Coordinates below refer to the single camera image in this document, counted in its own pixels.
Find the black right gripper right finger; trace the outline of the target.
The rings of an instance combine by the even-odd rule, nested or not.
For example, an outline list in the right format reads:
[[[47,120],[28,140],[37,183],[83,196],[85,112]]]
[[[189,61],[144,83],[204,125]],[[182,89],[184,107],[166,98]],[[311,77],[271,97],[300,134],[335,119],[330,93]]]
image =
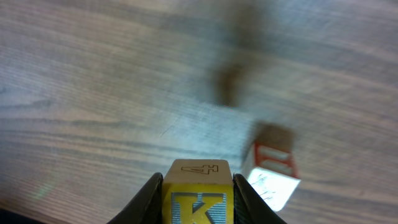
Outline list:
[[[241,174],[233,175],[234,224],[287,224]]]

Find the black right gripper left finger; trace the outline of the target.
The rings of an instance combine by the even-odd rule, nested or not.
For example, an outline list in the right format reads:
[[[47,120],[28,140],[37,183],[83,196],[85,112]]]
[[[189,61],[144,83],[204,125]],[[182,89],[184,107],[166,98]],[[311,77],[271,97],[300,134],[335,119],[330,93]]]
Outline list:
[[[156,172],[108,224],[162,224],[162,181]]]

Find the yellow K wooden block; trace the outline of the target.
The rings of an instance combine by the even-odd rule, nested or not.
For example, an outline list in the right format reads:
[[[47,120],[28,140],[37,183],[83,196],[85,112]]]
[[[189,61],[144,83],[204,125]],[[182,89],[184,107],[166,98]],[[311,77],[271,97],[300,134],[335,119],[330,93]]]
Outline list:
[[[162,183],[162,222],[234,222],[233,179],[228,161],[177,159]]]

